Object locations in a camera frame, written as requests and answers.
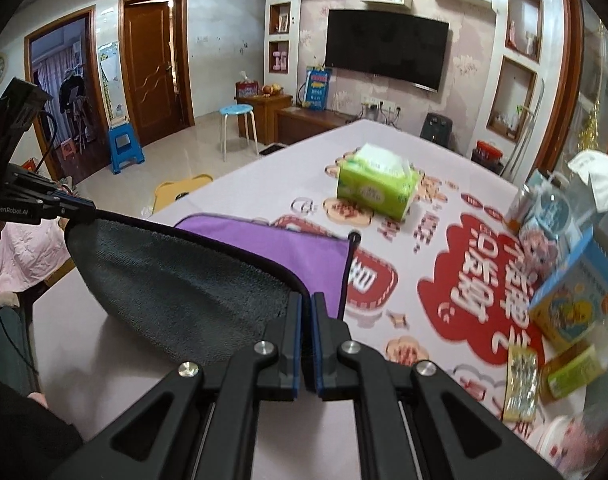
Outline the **black space heater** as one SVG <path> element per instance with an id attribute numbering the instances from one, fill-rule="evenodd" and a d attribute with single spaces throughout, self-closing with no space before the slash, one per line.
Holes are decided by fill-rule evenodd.
<path id="1" fill-rule="evenodd" d="M 427 113 L 420 138 L 447 148 L 452 132 L 453 121 L 450 118 L 436 113 Z"/>

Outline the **green labelled amber bottle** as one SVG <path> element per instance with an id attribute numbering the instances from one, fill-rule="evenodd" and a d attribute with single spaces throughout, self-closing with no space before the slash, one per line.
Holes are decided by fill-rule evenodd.
<path id="1" fill-rule="evenodd" d="M 589 385 L 604 372 L 596 345 L 579 341 L 541 367 L 540 400 L 544 404 L 561 400 L 576 389 Z"/>

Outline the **fruit plate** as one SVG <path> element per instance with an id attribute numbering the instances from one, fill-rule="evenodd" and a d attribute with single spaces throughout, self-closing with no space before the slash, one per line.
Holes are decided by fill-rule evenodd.
<path id="1" fill-rule="evenodd" d="M 261 87 L 262 96 L 281 96 L 283 93 L 283 87 L 279 84 L 264 84 Z"/>

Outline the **red basket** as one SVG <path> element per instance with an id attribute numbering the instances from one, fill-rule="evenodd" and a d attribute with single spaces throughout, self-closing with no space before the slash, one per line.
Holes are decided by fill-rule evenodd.
<path id="1" fill-rule="evenodd" d="M 503 154 L 499 148 L 485 141 L 478 140 L 473 148 L 471 159 L 494 174 L 501 174 Z"/>

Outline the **green tissue pack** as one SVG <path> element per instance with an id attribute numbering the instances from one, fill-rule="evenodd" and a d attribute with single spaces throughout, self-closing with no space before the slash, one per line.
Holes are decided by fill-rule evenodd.
<path id="1" fill-rule="evenodd" d="M 407 159 L 367 143 L 337 163 L 336 196 L 401 221 L 415 199 L 420 180 Z"/>

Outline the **clear glass jug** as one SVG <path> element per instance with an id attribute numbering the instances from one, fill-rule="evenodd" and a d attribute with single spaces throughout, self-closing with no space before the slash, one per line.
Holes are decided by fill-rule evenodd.
<path id="1" fill-rule="evenodd" d="M 528 226 L 538 226 L 549 240 L 573 248 L 581 238 L 567 196 L 555 181 L 544 180 L 535 187 L 535 202 L 528 212 Z"/>

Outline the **blue yellow cartoon box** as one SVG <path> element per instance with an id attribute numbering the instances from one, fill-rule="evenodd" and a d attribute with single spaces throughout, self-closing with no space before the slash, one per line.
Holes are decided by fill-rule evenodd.
<path id="1" fill-rule="evenodd" d="M 564 351 L 608 315 L 608 235 L 592 226 L 529 306 L 529 318 L 556 351 Z"/>

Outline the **black wall television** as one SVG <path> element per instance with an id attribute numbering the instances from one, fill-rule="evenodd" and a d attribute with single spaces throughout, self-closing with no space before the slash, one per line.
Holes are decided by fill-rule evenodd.
<path id="1" fill-rule="evenodd" d="M 325 65 L 407 81 L 436 92 L 441 85 L 449 25 L 396 12 L 332 9 Z"/>

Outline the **blue plastic step stool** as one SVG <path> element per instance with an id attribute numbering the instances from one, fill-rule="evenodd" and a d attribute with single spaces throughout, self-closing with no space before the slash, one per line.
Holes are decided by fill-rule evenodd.
<path id="1" fill-rule="evenodd" d="M 126 162 L 144 162 L 144 151 L 137 139 L 135 129 L 129 122 L 111 128 L 108 131 L 113 174 L 119 174 Z"/>

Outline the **purple and grey towel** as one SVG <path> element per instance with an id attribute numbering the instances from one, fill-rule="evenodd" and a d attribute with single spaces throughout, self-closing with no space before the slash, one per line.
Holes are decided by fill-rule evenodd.
<path id="1" fill-rule="evenodd" d="M 103 310 L 175 362 L 211 365 L 259 341 L 290 296 L 347 298 L 361 236 L 193 214 L 176 226 L 97 211 L 73 219 L 66 247 Z"/>

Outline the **brown wooden door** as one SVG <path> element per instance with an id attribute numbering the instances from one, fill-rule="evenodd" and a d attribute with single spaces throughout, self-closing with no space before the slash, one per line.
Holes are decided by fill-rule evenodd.
<path id="1" fill-rule="evenodd" d="M 118 47 L 128 118 L 140 144 L 192 126 L 188 0 L 118 1 Z"/>

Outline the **red tissue box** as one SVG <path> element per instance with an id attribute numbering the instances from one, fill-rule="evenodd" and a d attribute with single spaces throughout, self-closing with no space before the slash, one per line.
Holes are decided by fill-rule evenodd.
<path id="1" fill-rule="evenodd" d="M 249 96 L 257 96 L 259 93 L 259 82 L 249 78 L 245 70 L 241 70 L 240 79 L 234 84 L 235 97 L 248 98 Z"/>

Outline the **yellow plastic stool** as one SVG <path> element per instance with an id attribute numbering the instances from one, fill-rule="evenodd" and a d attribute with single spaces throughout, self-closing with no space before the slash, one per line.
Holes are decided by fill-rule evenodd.
<path id="1" fill-rule="evenodd" d="M 162 182 L 154 191 L 153 214 L 213 181 L 214 178 L 209 174 L 199 174 L 179 181 Z"/>

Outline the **white plastic bag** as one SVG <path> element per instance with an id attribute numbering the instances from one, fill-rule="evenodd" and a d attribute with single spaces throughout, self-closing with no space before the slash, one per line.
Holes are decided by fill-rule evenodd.
<path id="1" fill-rule="evenodd" d="M 584 150 L 574 156 L 567 167 L 590 188 L 596 211 L 608 212 L 608 154 Z"/>

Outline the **black floor scale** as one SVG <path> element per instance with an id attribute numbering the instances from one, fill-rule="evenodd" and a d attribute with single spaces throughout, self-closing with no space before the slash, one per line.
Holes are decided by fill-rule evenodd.
<path id="1" fill-rule="evenodd" d="M 272 143 L 270 145 L 267 146 L 267 148 L 263 148 L 259 154 L 261 156 L 268 156 L 271 155 L 273 153 L 279 152 L 281 150 L 283 150 L 283 148 L 286 148 L 287 146 L 285 144 L 280 144 L 280 143 Z"/>

